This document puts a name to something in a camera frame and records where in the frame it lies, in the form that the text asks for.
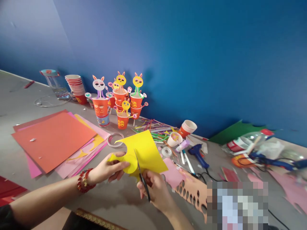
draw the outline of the red beaded bracelet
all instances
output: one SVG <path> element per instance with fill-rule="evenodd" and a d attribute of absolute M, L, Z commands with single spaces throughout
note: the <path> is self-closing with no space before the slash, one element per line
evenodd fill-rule
<path fill-rule="evenodd" d="M 88 178 L 89 172 L 90 172 L 91 170 L 93 170 L 93 169 L 91 168 L 91 169 L 88 169 L 88 170 L 84 170 L 84 171 L 80 174 L 80 176 L 79 176 L 79 178 L 78 178 L 77 188 L 78 188 L 78 190 L 79 190 L 80 192 L 82 192 L 82 193 L 86 193 L 86 192 L 88 192 L 89 190 L 95 188 L 95 186 L 96 186 L 96 184 L 94 184 L 94 185 L 88 185 L 88 184 L 87 184 L 87 178 Z"/>

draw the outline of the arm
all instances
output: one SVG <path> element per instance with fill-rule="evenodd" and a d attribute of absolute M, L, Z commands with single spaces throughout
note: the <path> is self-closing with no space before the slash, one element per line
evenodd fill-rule
<path fill-rule="evenodd" d="M 129 162 L 107 162 L 111 154 L 95 169 L 90 171 L 87 180 L 89 185 L 101 183 L 106 179 L 109 182 L 121 179 L 124 174 L 122 169 L 128 167 Z M 120 157 L 125 152 L 116 152 L 114 154 Z M 78 178 L 79 176 L 75 176 L 47 185 L 13 201 L 10 206 L 13 210 L 15 220 L 27 228 L 33 228 L 40 224 L 65 204 L 82 194 L 77 189 Z"/>
<path fill-rule="evenodd" d="M 145 170 L 143 177 L 148 185 L 151 203 L 159 209 L 168 218 L 174 230 L 193 230 L 191 223 L 178 208 L 169 191 L 162 176 L 158 173 Z M 141 199 L 147 195 L 146 190 L 141 181 L 137 184 L 141 193 Z"/>

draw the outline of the plastic bottle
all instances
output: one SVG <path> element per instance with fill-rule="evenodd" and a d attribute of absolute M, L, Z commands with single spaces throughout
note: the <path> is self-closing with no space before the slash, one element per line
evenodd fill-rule
<path fill-rule="evenodd" d="M 272 135 L 274 135 L 274 133 L 268 129 L 247 133 L 227 144 L 224 144 L 222 149 L 231 155 L 235 155 L 236 152 L 246 150 L 252 143 L 254 143 L 258 136 L 261 136 L 261 139 L 256 146 L 260 146 L 269 136 Z"/>

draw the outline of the sleeve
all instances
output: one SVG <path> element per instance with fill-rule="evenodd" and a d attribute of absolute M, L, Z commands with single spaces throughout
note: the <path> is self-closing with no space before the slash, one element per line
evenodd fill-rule
<path fill-rule="evenodd" d="M 10 205 L 0 207 L 0 230 L 27 230 L 14 219 L 13 211 Z"/>

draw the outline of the blue glue gun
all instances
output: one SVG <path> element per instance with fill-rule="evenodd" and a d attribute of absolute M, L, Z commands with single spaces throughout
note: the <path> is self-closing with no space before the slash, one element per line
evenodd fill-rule
<path fill-rule="evenodd" d="M 197 144 L 197 145 L 193 146 L 192 148 L 190 148 L 188 150 L 188 152 L 191 155 L 194 155 L 197 158 L 197 160 L 199 161 L 199 163 L 202 165 L 203 168 L 207 169 L 207 168 L 209 168 L 209 165 L 201 157 L 200 149 L 201 149 L 201 144 Z"/>

